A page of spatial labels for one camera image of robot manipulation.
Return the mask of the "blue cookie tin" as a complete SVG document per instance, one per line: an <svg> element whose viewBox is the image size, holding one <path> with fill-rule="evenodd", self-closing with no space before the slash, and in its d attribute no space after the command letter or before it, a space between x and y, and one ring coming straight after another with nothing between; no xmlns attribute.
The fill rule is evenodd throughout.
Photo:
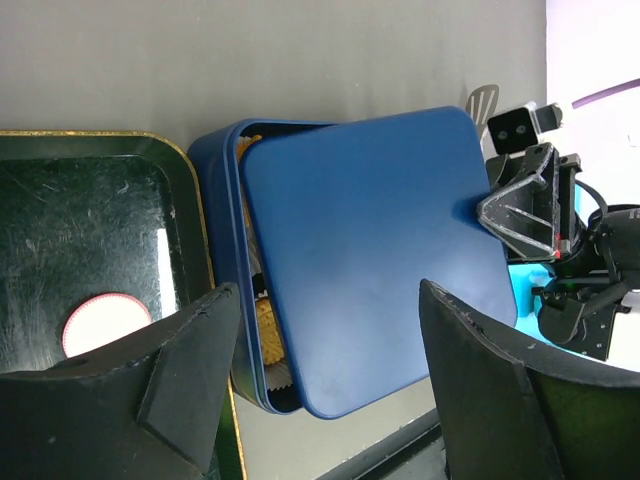
<svg viewBox="0 0 640 480"><path fill-rule="evenodd" d="M239 289L242 317L231 367L233 385L240 396L272 414L295 412L301 408L301 402L293 387L286 387L282 393L271 393L267 388L236 148L242 137L287 136L327 125L326 122L246 119L196 139L188 149L202 193L215 282L235 283Z"/></svg>

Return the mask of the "blue tin lid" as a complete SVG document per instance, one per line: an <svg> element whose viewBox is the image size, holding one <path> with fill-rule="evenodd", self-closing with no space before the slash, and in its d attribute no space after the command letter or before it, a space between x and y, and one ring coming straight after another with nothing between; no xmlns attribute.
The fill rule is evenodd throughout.
<svg viewBox="0 0 640 480"><path fill-rule="evenodd" d="M422 280L507 325L506 255L473 120L439 107L262 139L239 165L303 407L335 419L428 374Z"/></svg>

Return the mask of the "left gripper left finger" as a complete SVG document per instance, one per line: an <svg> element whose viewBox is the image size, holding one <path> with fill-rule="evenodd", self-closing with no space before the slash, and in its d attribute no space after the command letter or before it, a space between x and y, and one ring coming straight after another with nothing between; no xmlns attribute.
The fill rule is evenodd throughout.
<svg viewBox="0 0 640 480"><path fill-rule="evenodd" d="M225 283L96 350L3 374L2 477L205 477L240 319Z"/></svg>

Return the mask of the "orange round cookie bottom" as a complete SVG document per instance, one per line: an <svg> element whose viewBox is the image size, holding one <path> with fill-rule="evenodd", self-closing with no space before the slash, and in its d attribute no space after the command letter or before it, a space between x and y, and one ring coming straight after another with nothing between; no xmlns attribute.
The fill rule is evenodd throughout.
<svg viewBox="0 0 640 480"><path fill-rule="evenodd" d="M274 311L266 297L255 302L255 309L263 363L266 366L273 365L285 357Z"/></svg>

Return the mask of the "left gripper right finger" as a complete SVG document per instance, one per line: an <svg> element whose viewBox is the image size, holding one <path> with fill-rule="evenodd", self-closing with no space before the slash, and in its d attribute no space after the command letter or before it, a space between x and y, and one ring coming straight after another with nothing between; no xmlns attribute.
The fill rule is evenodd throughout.
<svg viewBox="0 0 640 480"><path fill-rule="evenodd" d="M453 478L638 478L638 373L538 341L429 280L419 315Z"/></svg>

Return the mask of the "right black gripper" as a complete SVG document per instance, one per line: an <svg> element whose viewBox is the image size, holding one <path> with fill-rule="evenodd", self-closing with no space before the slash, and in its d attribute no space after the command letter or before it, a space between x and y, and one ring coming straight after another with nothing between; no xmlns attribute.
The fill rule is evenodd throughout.
<svg viewBox="0 0 640 480"><path fill-rule="evenodd" d="M541 264L551 281L534 287L538 327L552 344L596 360L609 356L624 297L639 287L639 208L610 205L577 179L578 155L549 143L486 161L491 193L480 224L505 245L511 264Z"/></svg>

